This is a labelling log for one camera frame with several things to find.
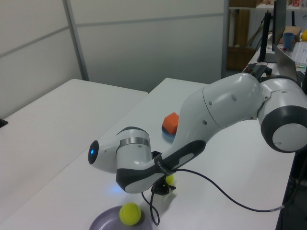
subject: monitor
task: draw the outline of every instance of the monitor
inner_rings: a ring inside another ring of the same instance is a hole
[[[286,8],[287,8],[286,0],[276,0],[274,2],[272,43],[275,44],[276,46],[278,45],[279,40],[282,38],[283,31],[285,29]],[[259,62],[276,63],[275,54],[266,53],[270,21],[271,21],[271,13],[266,12],[264,15],[260,55],[257,59],[257,61]]]

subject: black strap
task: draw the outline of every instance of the black strap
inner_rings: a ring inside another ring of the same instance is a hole
[[[155,156],[154,158],[154,164],[157,166],[158,169],[160,169],[160,172],[162,172],[165,176],[170,176],[174,172],[169,170],[166,165],[163,162],[161,154]]]

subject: laptop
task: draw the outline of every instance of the laptop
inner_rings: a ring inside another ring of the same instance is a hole
[[[295,62],[283,51],[281,51],[275,44],[272,44],[272,46],[275,51],[279,74],[291,78],[302,88],[305,77],[304,73],[301,71],[296,71]]]

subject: blue cup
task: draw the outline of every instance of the blue cup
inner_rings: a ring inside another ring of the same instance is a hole
[[[283,34],[283,47],[286,49],[292,48],[293,38],[294,38],[294,33],[284,33]]]

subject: yellow object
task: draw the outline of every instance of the yellow object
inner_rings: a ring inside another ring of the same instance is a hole
[[[166,177],[166,183],[168,183],[168,185],[173,185],[174,184],[174,175],[170,175]]]
[[[134,225],[141,218],[141,209],[135,203],[126,203],[119,211],[119,218],[126,225]]]
[[[305,30],[303,33],[302,33],[302,35],[301,35],[301,39],[302,39],[302,41],[307,41],[307,30]]]

